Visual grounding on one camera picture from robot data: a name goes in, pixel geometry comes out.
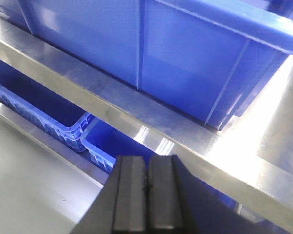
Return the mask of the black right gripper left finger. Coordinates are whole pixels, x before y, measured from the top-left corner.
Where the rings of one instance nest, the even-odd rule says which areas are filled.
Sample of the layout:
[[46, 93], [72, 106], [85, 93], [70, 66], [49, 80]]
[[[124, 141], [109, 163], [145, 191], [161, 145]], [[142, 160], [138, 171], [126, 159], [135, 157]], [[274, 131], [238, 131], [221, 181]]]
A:
[[140, 156], [118, 156], [104, 187], [73, 234], [145, 234], [146, 166]]

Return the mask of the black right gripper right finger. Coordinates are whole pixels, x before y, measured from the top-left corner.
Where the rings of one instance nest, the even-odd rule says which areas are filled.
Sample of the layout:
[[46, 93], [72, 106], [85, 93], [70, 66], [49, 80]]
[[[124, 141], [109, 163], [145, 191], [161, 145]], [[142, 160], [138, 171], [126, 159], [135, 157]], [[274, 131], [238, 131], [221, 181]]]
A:
[[148, 225], [152, 234], [285, 234], [272, 222], [248, 217], [238, 203], [193, 176], [173, 156], [148, 166]]

